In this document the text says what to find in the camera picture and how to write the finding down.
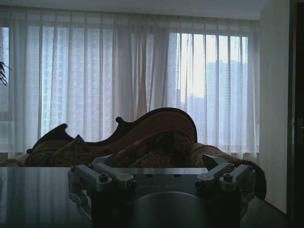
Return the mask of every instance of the ceiling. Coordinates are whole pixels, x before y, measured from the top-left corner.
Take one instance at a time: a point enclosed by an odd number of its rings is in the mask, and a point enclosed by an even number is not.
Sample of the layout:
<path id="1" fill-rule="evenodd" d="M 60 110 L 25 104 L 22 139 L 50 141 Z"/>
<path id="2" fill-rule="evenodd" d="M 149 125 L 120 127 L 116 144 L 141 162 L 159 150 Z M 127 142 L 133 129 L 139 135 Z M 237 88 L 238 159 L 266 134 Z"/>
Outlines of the ceiling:
<path id="1" fill-rule="evenodd" d="M 259 19 L 270 0 L 0 0 L 0 5 L 166 14 L 230 19 Z"/>

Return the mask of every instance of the throw pillow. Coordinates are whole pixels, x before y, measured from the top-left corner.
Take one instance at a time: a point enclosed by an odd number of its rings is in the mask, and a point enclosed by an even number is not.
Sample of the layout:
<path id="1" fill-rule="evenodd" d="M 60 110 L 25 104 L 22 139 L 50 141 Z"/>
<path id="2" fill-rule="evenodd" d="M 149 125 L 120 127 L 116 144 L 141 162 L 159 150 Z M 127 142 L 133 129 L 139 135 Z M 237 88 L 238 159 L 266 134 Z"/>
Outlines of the throw pillow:
<path id="1" fill-rule="evenodd" d="M 52 164 L 55 167 L 70 167 L 73 165 L 90 164 L 95 159 L 95 153 L 85 143 L 80 135 L 54 153 Z"/>
<path id="2" fill-rule="evenodd" d="M 25 159 L 26 167 L 50 167 L 52 158 L 58 148 L 40 148 L 32 152 Z"/>
<path id="3" fill-rule="evenodd" d="M 119 151 L 114 162 L 117 167 L 184 167 L 192 143 L 184 131 L 159 131 Z"/>

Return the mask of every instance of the metal device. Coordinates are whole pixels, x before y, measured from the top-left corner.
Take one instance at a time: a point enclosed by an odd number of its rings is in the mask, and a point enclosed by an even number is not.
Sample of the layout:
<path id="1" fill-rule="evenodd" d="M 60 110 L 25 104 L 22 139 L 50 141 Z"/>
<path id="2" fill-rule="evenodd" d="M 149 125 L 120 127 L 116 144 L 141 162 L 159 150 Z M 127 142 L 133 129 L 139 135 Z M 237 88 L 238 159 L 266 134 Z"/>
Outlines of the metal device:
<path id="1" fill-rule="evenodd" d="M 248 165 L 234 167 L 222 158 L 203 155 L 207 173 L 153 177 L 110 167 L 106 165 L 110 159 L 113 156 L 96 158 L 88 166 L 73 166 L 68 171 L 69 197 L 92 227 L 100 223 L 112 227 L 239 227 L 254 198 L 255 171 Z"/>

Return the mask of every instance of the metal clamp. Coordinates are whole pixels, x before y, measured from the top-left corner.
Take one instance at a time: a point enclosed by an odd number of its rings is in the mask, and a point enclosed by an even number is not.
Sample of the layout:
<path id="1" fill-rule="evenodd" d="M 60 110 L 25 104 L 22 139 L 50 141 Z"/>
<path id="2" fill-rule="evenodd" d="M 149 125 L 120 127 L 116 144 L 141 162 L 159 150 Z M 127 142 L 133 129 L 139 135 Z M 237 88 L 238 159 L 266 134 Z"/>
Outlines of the metal clamp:
<path id="1" fill-rule="evenodd" d="M 136 186 L 133 175 L 122 173 L 101 163 L 105 158 L 96 158 L 88 167 L 85 165 L 72 166 L 68 171 L 69 198 L 76 203 L 77 210 L 88 220 L 92 220 L 92 211 L 87 196 L 82 192 L 86 190 L 90 196 L 92 189 L 97 192 L 109 191 L 114 187 L 123 190 L 133 189 Z"/>

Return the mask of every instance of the sheer curtain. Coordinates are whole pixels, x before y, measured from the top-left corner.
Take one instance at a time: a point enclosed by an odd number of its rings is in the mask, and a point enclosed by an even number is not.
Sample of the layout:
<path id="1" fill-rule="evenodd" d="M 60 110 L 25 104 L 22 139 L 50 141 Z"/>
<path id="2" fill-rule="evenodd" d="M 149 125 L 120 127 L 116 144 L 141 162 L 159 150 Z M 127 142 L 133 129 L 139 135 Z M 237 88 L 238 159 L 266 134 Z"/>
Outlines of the sheer curtain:
<path id="1" fill-rule="evenodd" d="M 10 157 L 61 123 L 86 141 L 159 107 L 193 118 L 199 142 L 254 160 L 258 22 L 8 8 Z"/>

